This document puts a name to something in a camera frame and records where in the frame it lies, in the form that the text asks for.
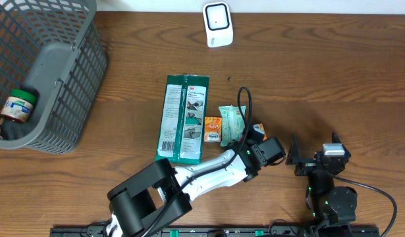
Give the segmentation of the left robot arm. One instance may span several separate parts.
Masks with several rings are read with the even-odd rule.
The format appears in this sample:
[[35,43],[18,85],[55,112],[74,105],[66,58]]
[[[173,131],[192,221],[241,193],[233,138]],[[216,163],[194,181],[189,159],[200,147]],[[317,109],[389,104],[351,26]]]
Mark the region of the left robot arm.
[[191,203],[214,189],[255,178],[277,165],[285,150],[276,137],[250,129],[241,142],[198,165],[172,166],[158,160],[107,193],[111,221],[106,236],[151,236],[192,210]]

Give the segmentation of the mint green wipes packet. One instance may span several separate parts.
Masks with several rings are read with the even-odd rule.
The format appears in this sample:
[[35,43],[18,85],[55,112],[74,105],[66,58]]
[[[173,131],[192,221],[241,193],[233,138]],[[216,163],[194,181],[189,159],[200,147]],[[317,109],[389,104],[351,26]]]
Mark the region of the mint green wipes packet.
[[241,109],[229,106],[220,106],[219,112],[221,114],[221,146],[226,147],[229,143],[239,142],[245,125],[242,115],[245,115],[246,107],[242,106]]

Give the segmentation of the green lid glass jar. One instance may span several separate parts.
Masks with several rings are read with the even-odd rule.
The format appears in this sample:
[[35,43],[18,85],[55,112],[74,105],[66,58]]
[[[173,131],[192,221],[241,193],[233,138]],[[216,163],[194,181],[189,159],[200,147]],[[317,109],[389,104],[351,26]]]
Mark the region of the green lid glass jar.
[[13,89],[1,110],[1,114],[11,121],[25,123],[28,121],[36,101],[35,95],[24,90]]

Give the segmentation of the orange tissue pack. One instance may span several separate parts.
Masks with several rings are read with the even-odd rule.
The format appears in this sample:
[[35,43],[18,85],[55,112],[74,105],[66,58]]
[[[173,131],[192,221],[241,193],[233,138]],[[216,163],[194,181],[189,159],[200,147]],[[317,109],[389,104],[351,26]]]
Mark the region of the orange tissue pack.
[[204,142],[219,143],[221,141],[221,127],[221,117],[205,117],[203,137]]
[[261,134],[263,134],[263,139],[262,139],[263,141],[265,141],[265,140],[267,139],[267,135],[266,135],[266,133],[265,133],[265,129],[264,129],[262,123],[255,124],[255,125],[254,125],[254,130],[257,131],[257,132],[259,132],[259,133],[261,133]]

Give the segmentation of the green 3M gloves package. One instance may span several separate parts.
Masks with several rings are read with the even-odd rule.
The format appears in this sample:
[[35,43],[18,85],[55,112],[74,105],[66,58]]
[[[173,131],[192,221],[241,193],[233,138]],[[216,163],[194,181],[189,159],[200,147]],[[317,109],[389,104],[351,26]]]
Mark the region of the green 3M gloves package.
[[202,159],[209,76],[167,77],[155,160],[197,165]]

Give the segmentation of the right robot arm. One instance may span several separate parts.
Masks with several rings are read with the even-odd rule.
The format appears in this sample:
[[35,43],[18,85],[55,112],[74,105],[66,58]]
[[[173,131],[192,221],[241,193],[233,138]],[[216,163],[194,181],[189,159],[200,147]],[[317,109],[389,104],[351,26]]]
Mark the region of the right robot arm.
[[308,178],[306,206],[315,222],[300,228],[298,236],[351,236],[350,223],[356,220],[357,192],[347,186],[335,186],[334,177],[345,169],[351,153],[335,133],[330,143],[312,158],[300,155],[298,142],[292,137],[286,164],[295,167],[296,176]]

